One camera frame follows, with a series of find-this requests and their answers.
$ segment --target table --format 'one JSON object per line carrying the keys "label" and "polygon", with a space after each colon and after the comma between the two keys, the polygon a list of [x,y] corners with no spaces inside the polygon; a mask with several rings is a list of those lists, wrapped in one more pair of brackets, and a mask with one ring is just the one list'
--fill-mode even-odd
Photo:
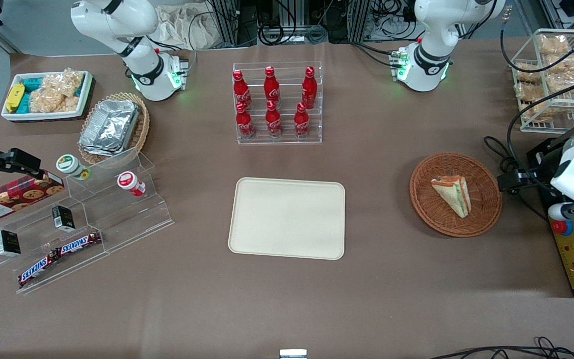
{"label": "table", "polygon": [[[232,63],[303,59],[324,61],[323,144],[237,145]],[[419,359],[534,336],[574,350],[574,299],[546,223],[504,197],[487,234],[447,238],[410,203],[410,174],[433,153],[465,153],[498,173],[482,137],[504,139],[516,111],[499,45],[462,41],[453,60],[436,90],[414,93],[348,45],[200,52],[187,91],[146,103],[143,152],[176,224],[30,295],[15,295],[0,271],[0,358],[259,359],[306,348],[312,359]],[[134,92],[116,55],[19,55],[11,72],[66,66],[94,75],[93,103]],[[77,153],[80,125],[0,118],[0,149],[18,146],[54,170],[58,156]],[[522,151],[541,139],[515,136]],[[230,252],[241,177],[343,184],[344,257]]]}

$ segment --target acrylic display stand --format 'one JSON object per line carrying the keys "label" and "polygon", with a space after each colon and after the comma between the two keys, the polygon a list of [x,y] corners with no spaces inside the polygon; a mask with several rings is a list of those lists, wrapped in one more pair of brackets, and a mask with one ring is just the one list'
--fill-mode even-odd
{"label": "acrylic display stand", "polygon": [[[142,153],[127,150],[90,166],[91,176],[85,181],[64,178],[67,191],[0,219],[0,230],[16,233],[21,246],[21,254],[17,257],[0,255],[0,268],[12,271],[11,280],[17,288],[18,275],[50,250],[95,230],[102,237],[101,243],[57,260],[17,292],[29,293],[41,288],[173,224],[165,201],[154,188],[150,175],[153,167]],[[117,186],[117,177],[124,171],[134,172],[145,183],[145,194],[135,197]],[[72,211],[77,230],[66,233],[55,228],[52,208],[57,205]]]}
{"label": "acrylic display stand", "polygon": [[[273,66],[276,79],[281,87],[281,107],[278,112],[281,114],[281,125],[283,135],[277,139],[269,136],[265,113],[267,112],[267,100],[263,83],[265,81],[265,67]],[[298,140],[294,129],[294,114],[296,105],[302,100],[302,82],[305,79],[305,69],[307,66],[314,66],[318,83],[316,94],[316,105],[313,109],[307,110],[309,114],[309,136],[306,139]],[[249,86],[249,93],[252,98],[251,115],[252,125],[256,131],[254,138],[244,140],[235,127],[239,145],[287,145],[287,144],[312,144],[323,141],[323,64],[320,61],[285,62],[285,63],[235,63],[234,70],[241,70],[243,78]],[[233,95],[233,126],[236,126],[236,96]]]}

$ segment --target teal package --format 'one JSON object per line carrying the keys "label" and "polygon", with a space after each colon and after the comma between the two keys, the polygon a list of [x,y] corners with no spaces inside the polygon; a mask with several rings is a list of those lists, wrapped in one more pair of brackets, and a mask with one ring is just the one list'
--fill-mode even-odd
{"label": "teal package", "polygon": [[43,79],[41,77],[35,77],[34,79],[24,79],[23,86],[25,87],[26,92],[32,92],[39,87],[41,87],[41,82]]}
{"label": "teal package", "polygon": [[19,103],[19,107],[16,110],[18,114],[29,114],[30,113],[30,94],[24,93]]}

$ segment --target white plastic tray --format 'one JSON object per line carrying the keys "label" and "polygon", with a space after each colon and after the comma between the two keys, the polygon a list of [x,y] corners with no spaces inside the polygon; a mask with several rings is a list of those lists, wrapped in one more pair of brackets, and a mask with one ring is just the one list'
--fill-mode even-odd
{"label": "white plastic tray", "polygon": [[[19,73],[15,75],[12,79],[12,83],[10,84],[10,88],[6,92],[7,94],[10,93],[10,90],[15,84],[22,82],[25,79],[34,79],[35,77],[44,77],[45,75],[52,75],[54,73],[61,73],[62,71],[57,72],[36,72],[36,73]],[[86,102],[88,100],[88,95],[90,93],[90,88],[92,86],[93,76],[88,71],[80,71],[84,73],[84,80],[81,86],[81,93],[79,94],[79,103],[77,104],[77,109],[75,111],[68,111],[68,112],[47,112],[47,113],[30,113],[30,114],[15,114],[10,113],[6,109],[6,104],[1,109],[1,116],[6,120],[11,122],[41,122],[41,121],[59,121],[59,120],[67,120],[70,118],[77,118],[84,113],[84,109],[86,108]]]}
{"label": "white plastic tray", "polygon": [[241,178],[228,245],[239,254],[340,259],[344,187],[337,182]]}

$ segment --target wicker basket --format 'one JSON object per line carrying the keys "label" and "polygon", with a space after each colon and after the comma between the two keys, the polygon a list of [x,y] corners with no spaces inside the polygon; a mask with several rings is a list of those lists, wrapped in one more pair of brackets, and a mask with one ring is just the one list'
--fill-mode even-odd
{"label": "wicker basket", "polygon": [[[132,102],[134,102],[135,104],[138,104],[139,107],[141,108],[141,112],[139,113],[139,117],[138,117],[138,123],[136,125],[136,127],[134,128],[134,132],[132,132],[132,138],[130,138],[130,145],[128,146],[128,148],[132,148],[132,147],[136,147],[137,150],[141,150],[143,148],[143,145],[145,145],[145,139],[147,137],[147,132],[150,129],[150,115],[147,112],[147,109],[145,108],[145,104],[143,103],[143,100],[141,100],[137,95],[133,95],[132,93],[116,93],[110,96],[107,96],[106,98],[104,98],[103,100],[130,100]],[[88,115],[86,116],[86,120],[84,121],[84,125],[81,129],[81,133],[84,132],[84,130],[86,130],[87,124],[90,121],[90,117],[92,116],[94,110],[96,110],[96,108],[98,107],[98,105],[101,103],[101,101],[99,101],[96,105],[94,105],[93,109],[90,110],[90,112],[88,112]],[[107,159],[109,156],[102,156],[102,155],[93,155],[91,153],[85,152],[81,146],[79,146],[79,152],[81,153],[81,157],[89,164],[93,165],[96,164],[100,161],[103,161],[104,159]]]}
{"label": "wicker basket", "polygon": [[[431,186],[438,176],[466,178],[471,212],[460,218]],[[427,157],[413,171],[409,192],[422,220],[438,232],[453,237],[474,237],[489,230],[499,218],[502,197],[495,176],[476,159],[445,152]]]}

